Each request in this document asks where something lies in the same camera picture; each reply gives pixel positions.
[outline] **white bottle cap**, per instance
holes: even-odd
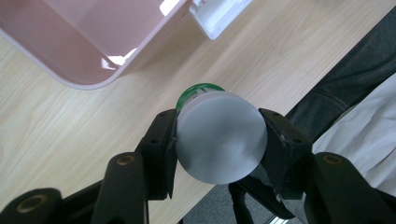
[[[177,118],[180,164],[209,184],[228,184],[250,174],[266,144],[266,125],[258,109],[227,91],[197,96]]]

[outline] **pink tray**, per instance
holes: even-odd
[[[66,86],[115,80],[188,0],[0,0],[0,33]]]

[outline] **green label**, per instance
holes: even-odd
[[[190,102],[197,96],[205,94],[209,91],[224,91],[224,89],[211,83],[200,83],[189,87],[180,95],[177,100],[177,113],[180,112],[181,108],[183,108],[183,106],[186,105],[188,102]]]

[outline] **floor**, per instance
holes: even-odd
[[[247,208],[253,217],[254,223],[270,223],[273,214],[257,203],[249,195],[246,196]],[[190,212],[183,218],[184,224],[215,224],[236,223],[233,214],[233,201],[228,192],[227,185],[215,186]]]

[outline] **bottle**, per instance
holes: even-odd
[[[177,158],[194,178],[228,184],[250,174],[267,144],[255,106],[214,84],[188,88],[177,101]]]

